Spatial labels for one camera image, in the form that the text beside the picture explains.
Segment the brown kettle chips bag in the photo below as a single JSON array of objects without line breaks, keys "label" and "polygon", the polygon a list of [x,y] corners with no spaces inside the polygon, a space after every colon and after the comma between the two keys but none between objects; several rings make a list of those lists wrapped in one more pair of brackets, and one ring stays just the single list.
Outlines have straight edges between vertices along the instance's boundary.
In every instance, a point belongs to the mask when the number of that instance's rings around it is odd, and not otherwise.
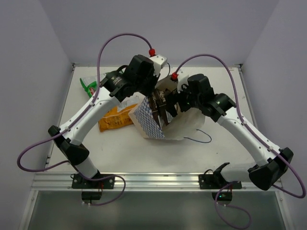
[{"label": "brown kettle chips bag", "polygon": [[166,111],[165,92],[155,89],[150,97],[148,97],[149,107],[152,111],[154,121],[160,128],[167,126],[173,120],[173,117]]}]

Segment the blue checkered paper bag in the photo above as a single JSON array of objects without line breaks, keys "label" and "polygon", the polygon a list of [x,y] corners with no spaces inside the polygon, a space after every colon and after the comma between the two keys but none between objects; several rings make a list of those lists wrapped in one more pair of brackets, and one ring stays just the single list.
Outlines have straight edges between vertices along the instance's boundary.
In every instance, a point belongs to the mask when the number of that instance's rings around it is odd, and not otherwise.
[{"label": "blue checkered paper bag", "polygon": [[129,117],[143,138],[160,140],[191,139],[205,123],[205,116],[191,108],[181,112],[179,104],[166,109],[166,95],[177,92],[177,84],[168,78],[159,80],[151,97],[144,97],[129,112]]}]

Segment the orange chips bag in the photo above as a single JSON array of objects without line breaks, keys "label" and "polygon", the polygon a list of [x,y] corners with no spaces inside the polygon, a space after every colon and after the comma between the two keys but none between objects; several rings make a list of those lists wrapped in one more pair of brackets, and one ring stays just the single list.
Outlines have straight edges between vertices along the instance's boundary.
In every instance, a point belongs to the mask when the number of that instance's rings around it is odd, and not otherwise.
[{"label": "orange chips bag", "polygon": [[125,99],[120,105],[112,108],[98,122],[100,132],[114,130],[132,125],[129,112],[139,103],[139,96]]}]

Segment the green cassava chips bag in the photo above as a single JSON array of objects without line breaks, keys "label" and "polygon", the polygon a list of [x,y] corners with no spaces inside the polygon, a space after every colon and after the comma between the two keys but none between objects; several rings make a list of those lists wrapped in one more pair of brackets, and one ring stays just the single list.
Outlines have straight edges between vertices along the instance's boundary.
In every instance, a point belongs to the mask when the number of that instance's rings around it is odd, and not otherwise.
[{"label": "green cassava chips bag", "polygon": [[95,92],[99,88],[97,76],[81,77],[80,83],[84,91],[88,94],[90,98],[94,96]]}]

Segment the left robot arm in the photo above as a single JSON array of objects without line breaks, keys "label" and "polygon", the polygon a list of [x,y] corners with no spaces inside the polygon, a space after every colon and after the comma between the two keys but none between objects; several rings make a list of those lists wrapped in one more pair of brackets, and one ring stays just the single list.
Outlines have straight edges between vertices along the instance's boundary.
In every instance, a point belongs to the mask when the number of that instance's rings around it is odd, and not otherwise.
[{"label": "left robot arm", "polygon": [[135,55],[124,71],[111,71],[103,76],[93,98],[63,125],[49,128],[56,146],[70,164],[83,175],[83,183],[95,188],[100,182],[99,170],[89,157],[89,150],[82,144],[84,138],[111,109],[126,98],[139,92],[149,96],[155,88],[161,69],[167,59],[162,55],[145,57]]}]

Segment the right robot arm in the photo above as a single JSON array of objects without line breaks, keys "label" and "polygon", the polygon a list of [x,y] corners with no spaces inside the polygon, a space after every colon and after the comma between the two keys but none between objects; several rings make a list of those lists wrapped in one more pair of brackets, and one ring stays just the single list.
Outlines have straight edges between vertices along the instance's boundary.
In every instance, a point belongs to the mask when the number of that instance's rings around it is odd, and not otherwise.
[{"label": "right robot arm", "polygon": [[230,132],[248,151],[255,161],[252,166],[219,166],[210,178],[219,188],[232,181],[252,182],[261,190],[268,190],[286,173],[293,158],[289,148],[280,148],[261,134],[236,109],[236,104],[224,93],[215,94],[209,79],[203,74],[188,77],[175,90],[166,90],[167,111],[176,116],[175,105],[181,112],[196,108],[203,115]]}]

